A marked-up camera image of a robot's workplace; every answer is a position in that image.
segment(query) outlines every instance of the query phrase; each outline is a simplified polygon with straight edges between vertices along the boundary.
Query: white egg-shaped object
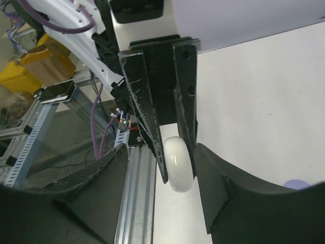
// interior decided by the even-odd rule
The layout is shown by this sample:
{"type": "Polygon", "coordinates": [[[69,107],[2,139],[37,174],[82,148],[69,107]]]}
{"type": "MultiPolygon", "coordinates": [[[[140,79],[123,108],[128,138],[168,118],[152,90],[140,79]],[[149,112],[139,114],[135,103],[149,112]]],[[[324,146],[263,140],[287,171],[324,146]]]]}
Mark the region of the white egg-shaped object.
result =
{"type": "Polygon", "coordinates": [[[193,171],[187,146],[178,136],[164,143],[168,179],[175,192],[187,192],[192,187],[193,171]]]}

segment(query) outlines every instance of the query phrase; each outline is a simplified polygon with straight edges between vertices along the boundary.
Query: cardboard box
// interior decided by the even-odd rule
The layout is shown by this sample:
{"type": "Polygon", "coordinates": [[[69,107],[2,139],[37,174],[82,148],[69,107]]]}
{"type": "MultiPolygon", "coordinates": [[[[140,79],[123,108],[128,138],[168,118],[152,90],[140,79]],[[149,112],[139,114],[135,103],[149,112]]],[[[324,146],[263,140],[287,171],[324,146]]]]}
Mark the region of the cardboard box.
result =
{"type": "Polygon", "coordinates": [[[29,50],[19,63],[45,86],[57,84],[70,79],[76,70],[64,48],[57,41],[46,42],[29,50]]]}

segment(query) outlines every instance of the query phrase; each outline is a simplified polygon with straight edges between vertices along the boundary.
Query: purple object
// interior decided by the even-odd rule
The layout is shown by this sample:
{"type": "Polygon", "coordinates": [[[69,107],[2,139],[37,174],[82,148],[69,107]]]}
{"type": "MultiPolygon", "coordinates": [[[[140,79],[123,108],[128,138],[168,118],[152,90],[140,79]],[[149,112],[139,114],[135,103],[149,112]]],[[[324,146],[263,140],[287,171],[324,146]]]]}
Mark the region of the purple object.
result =
{"type": "Polygon", "coordinates": [[[49,27],[50,29],[53,29],[57,32],[65,33],[65,34],[79,34],[86,32],[90,29],[92,29],[95,26],[95,21],[92,18],[92,16],[87,12],[84,6],[80,6],[79,10],[85,15],[85,17],[88,19],[89,24],[80,28],[64,28],[57,26],[55,24],[50,23],[45,18],[43,18],[38,12],[36,12],[26,0],[17,0],[18,3],[21,5],[21,7],[26,11],[27,14],[29,14],[33,19],[35,19],[40,24],[49,27]]]}
{"type": "Polygon", "coordinates": [[[106,127],[106,129],[104,131],[102,142],[101,142],[101,147],[100,147],[100,152],[99,152],[99,158],[101,158],[103,156],[103,150],[104,150],[106,135],[107,135],[108,129],[111,127],[114,119],[115,119],[115,117],[112,117],[111,121],[108,123],[108,125],[107,125],[107,127],[106,127]]]}
{"type": "Polygon", "coordinates": [[[91,138],[92,138],[92,144],[93,144],[93,151],[95,153],[95,158],[98,160],[100,158],[100,154],[98,151],[97,141],[96,141],[96,130],[95,130],[95,113],[96,113],[96,106],[97,103],[101,97],[102,91],[103,91],[103,84],[101,83],[100,89],[97,93],[97,96],[95,98],[95,101],[93,102],[92,109],[91,109],[91,115],[90,115],[90,129],[91,129],[91,138]]]}
{"type": "Polygon", "coordinates": [[[310,185],[307,182],[304,182],[299,179],[291,179],[284,183],[284,187],[295,189],[295,190],[301,190],[310,187],[310,185]]]}

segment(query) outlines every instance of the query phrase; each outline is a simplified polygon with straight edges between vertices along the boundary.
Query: metal shelf frame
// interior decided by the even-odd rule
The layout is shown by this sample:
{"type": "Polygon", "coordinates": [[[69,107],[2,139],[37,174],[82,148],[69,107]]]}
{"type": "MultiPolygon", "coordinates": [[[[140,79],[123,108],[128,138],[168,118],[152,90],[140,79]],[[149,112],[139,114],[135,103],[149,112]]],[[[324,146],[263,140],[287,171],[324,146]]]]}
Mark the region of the metal shelf frame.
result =
{"type": "MultiPolygon", "coordinates": [[[[83,120],[90,120],[92,102],[78,88],[90,84],[89,70],[77,72],[73,80],[77,88],[75,99],[65,104],[83,120]]],[[[5,154],[0,157],[0,184],[7,187],[21,188],[27,176],[28,170],[39,150],[46,131],[50,126],[58,104],[42,105],[35,100],[25,115],[24,121],[16,128],[0,131],[0,140],[12,139],[5,154]],[[32,128],[28,135],[24,132],[26,126],[32,128]],[[9,156],[16,158],[13,167],[6,164],[9,156]]],[[[102,134],[107,126],[106,121],[99,115],[95,115],[96,128],[102,134]]]]}

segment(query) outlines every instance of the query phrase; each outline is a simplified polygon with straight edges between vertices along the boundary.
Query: white plastic casing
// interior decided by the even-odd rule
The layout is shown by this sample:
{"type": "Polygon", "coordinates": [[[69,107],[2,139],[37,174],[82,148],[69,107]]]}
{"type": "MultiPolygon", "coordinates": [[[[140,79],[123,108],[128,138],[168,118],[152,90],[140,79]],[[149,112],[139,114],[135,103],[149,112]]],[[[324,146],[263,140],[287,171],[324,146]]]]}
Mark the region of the white plastic casing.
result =
{"type": "Polygon", "coordinates": [[[191,160],[184,140],[178,136],[164,143],[168,179],[175,192],[187,192],[193,183],[191,160]]]}
{"type": "MultiPolygon", "coordinates": [[[[67,28],[78,28],[87,25],[87,18],[76,10],[76,6],[68,0],[27,0],[37,11],[46,14],[50,22],[67,28]]],[[[112,72],[100,59],[95,42],[91,38],[94,33],[102,33],[105,30],[99,10],[93,0],[78,0],[89,14],[92,15],[96,25],[80,34],[62,34],[44,26],[44,30],[52,38],[67,47],[78,59],[91,69],[106,90],[111,91],[113,82],[119,82],[122,76],[112,72]]]]}

